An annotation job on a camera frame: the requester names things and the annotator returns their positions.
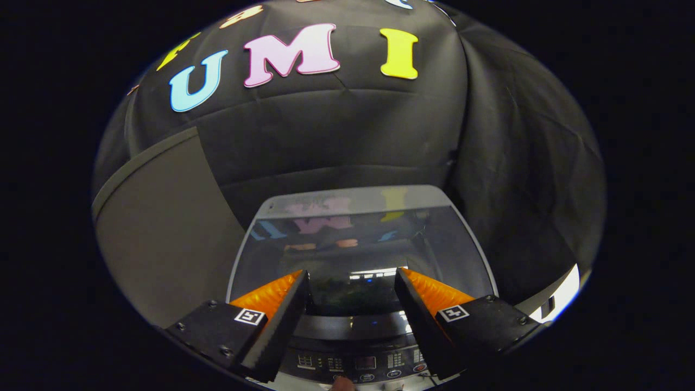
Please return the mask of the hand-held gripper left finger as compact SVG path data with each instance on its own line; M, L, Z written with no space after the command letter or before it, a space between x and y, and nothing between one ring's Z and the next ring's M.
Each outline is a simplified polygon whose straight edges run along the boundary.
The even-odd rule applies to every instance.
M268 383L280 370L308 295L308 271L296 270L231 302L207 300L165 334L212 367Z

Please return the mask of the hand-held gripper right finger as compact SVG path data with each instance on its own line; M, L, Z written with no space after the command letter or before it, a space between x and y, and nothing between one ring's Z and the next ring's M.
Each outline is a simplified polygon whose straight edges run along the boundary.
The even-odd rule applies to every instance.
M400 268L394 290L429 370L441 379L497 362L544 325L496 295L474 298Z

